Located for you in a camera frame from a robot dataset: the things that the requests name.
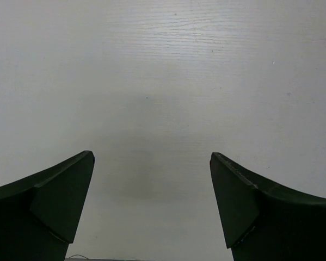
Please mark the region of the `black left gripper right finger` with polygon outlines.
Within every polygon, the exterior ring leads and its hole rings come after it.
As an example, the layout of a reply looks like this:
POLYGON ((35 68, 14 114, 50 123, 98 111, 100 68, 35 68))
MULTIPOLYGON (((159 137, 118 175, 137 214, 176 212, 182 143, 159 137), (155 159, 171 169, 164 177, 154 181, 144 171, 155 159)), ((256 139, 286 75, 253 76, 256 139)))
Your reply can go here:
POLYGON ((234 260, 326 260, 326 198, 288 188, 218 152, 210 171, 234 260))

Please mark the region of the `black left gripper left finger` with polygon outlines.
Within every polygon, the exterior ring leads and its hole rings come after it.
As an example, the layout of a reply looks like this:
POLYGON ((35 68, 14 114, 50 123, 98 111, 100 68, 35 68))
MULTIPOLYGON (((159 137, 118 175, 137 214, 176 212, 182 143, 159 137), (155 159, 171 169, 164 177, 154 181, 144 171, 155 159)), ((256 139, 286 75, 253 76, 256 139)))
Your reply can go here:
POLYGON ((0 187, 0 260, 65 259, 94 165, 92 151, 83 151, 0 187))

